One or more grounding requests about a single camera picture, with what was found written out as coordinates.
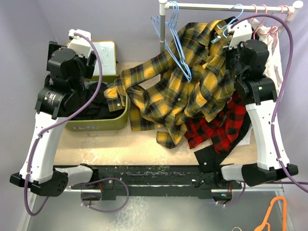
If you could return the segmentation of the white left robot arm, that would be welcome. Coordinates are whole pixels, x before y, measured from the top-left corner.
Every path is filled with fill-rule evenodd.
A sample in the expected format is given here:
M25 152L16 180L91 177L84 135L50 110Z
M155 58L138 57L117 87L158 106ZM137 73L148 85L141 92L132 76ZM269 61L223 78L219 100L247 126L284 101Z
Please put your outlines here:
M79 183L89 189L97 187L97 171L88 165L53 166L67 119L86 103L84 80L92 76L95 62L95 53L84 39L73 39L66 46L49 42L49 74L37 96L31 147L21 170L11 174L10 183L46 197L57 197L66 187Z

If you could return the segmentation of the yellow plaid flannel shirt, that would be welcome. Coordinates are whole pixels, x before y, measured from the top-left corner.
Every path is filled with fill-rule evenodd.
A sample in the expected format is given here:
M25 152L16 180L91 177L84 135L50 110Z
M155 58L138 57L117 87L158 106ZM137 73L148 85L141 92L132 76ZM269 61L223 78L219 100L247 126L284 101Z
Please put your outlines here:
M226 69L223 48L230 37L223 35L225 20L188 23L178 37L192 78L188 80L175 63L176 45L150 60L123 70L104 91L110 111L117 111L130 99L130 127L157 132L158 144L175 148L186 133L185 122L195 116L212 121L235 90L234 77Z

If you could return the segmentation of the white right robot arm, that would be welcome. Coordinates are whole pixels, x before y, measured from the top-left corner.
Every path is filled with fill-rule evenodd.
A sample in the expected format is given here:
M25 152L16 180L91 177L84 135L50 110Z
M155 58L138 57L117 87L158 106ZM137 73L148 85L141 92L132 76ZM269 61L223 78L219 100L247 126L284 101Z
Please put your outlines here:
M248 186L277 181L298 174L298 166L291 164L284 150L278 122L272 122L278 97L273 80L264 74L269 57L267 45L250 39L231 47L225 46L226 68L235 77L236 92L240 95L251 121L256 145L254 164L229 164L214 176L219 188L226 188L232 180Z

